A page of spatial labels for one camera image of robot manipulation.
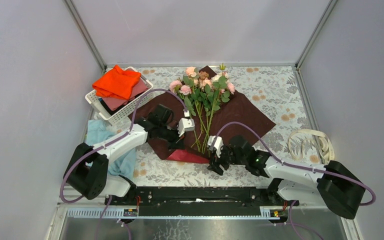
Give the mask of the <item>dark red wrapping paper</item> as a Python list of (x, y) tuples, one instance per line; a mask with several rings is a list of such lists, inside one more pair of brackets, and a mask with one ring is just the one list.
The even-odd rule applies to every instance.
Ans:
[[(152, 98), (148, 103), (137, 109), (136, 115), (129, 115), (129, 119), (136, 120), (140, 117), (146, 117), (152, 112), (157, 105), (164, 105), (171, 109), (174, 113), (173, 119), (169, 122), (169, 126), (175, 129), (184, 116), (185, 103), (175, 93), (163, 93)], [(244, 94), (235, 90), (235, 93), (231, 95), (230, 101), (221, 107), (221, 111), (215, 115), (213, 123), (215, 127), (210, 131), (210, 136), (214, 136), (225, 124), (229, 122), (240, 122), (251, 129), (253, 129), (257, 135), (253, 135), (243, 126), (230, 125), (220, 134), (222, 140), (226, 143), (235, 137), (242, 136), (251, 145), (255, 144), (259, 137), (264, 136), (274, 126), (267, 116), (265, 116), (260, 110), (258, 110)], [(200, 153), (196, 147), (191, 147), (195, 140), (194, 131), (186, 133), (183, 141), (185, 149), (168, 149), (167, 143), (160, 138), (153, 138), (148, 140), (148, 144), (162, 160), (170, 160), (184, 163), (197, 163), (208, 164), (210, 162), (210, 152), (207, 149), (204, 153)]]

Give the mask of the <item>peach fake flower stem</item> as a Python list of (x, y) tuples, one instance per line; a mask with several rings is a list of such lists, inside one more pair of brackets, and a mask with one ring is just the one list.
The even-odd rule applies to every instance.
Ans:
[(195, 142), (193, 147), (197, 147), (200, 153), (204, 153), (206, 144), (204, 143), (207, 127), (203, 120), (204, 103), (205, 103), (205, 86), (210, 83), (209, 74), (205, 71), (198, 71), (194, 66), (187, 67), (183, 76), (183, 85), (179, 93), (183, 97), (185, 104), (194, 117), (198, 117), (199, 133), (194, 133)]

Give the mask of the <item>dried brown fake flower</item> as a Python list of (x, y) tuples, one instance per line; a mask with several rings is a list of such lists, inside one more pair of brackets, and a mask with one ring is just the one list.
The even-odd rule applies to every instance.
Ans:
[(208, 98), (205, 87), (211, 85), (209, 74), (205, 71), (200, 71), (192, 78), (192, 94), (191, 99), (193, 102), (194, 113), (198, 117), (199, 134), (195, 136), (195, 145), (200, 153), (204, 153), (207, 149), (206, 141), (208, 140)]

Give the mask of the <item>pink fake flower bunch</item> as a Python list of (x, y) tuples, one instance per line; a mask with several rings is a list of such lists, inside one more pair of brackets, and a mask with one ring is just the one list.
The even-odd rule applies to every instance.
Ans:
[(215, 113), (221, 109), (223, 103), (230, 101), (231, 95), (235, 94), (235, 86), (230, 81), (229, 75), (227, 72), (222, 71), (219, 74), (216, 74), (210, 79), (210, 86), (205, 86), (206, 97), (208, 102), (207, 109), (207, 129), (208, 129), (208, 138), (210, 136), (210, 130), (212, 127), (212, 121), (215, 117)]

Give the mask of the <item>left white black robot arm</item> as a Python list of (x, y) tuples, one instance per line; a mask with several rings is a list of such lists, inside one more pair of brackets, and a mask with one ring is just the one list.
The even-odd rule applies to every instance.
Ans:
[(79, 144), (63, 175), (60, 187), (63, 202), (69, 203), (64, 197), (64, 186), (69, 185), (87, 200), (103, 194), (116, 197), (124, 206), (132, 204), (135, 200), (133, 183), (121, 174), (109, 174), (109, 166), (149, 139), (164, 140), (168, 149), (183, 149), (186, 127), (191, 127), (192, 123), (188, 118), (181, 118), (180, 129), (173, 129), (168, 125), (172, 115), (170, 109), (159, 104), (148, 116), (133, 120), (128, 130), (94, 145)]

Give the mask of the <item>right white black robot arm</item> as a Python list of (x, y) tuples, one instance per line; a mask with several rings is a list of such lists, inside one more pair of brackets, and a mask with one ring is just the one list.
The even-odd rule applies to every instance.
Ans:
[(220, 136), (210, 136), (208, 169), (223, 175), (231, 165), (243, 165), (252, 175), (271, 179), (267, 201), (279, 206), (284, 201), (325, 205), (334, 214), (353, 220), (365, 194), (363, 183), (342, 163), (292, 163), (278, 160), (267, 151), (255, 149), (241, 135), (225, 145)]

